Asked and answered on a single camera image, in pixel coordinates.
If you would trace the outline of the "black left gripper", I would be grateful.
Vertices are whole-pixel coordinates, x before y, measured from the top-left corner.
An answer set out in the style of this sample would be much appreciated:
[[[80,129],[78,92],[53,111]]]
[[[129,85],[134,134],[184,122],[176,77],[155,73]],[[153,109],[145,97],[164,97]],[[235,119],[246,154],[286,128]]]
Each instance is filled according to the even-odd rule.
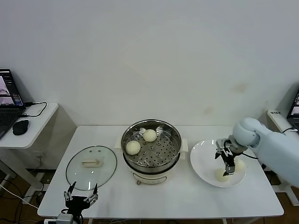
[[[74,182],[67,191],[64,192],[65,206],[67,208],[67,214],[81,214],[83,210],[90,208],[91,203],[98,200],[98,184],[95,184],[93,193],[88,196],[73,196],[72,192],[75,188],[76,182]]]

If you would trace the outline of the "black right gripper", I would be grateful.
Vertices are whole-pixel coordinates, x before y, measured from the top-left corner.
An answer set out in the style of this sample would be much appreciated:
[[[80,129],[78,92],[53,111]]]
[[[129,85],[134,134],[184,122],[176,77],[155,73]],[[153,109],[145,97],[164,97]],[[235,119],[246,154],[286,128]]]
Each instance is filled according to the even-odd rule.
[[[235,172],[235,161],[234,161],[234,155],[231,154],[225,154],[224,151],[222,152],[216,152],[215,154],[215,159],[217,159],[218,157],[222,157],[224,163],[225,163],[225,172],[223,174],[223,176],[229,176],[229,175],[233,175]]]

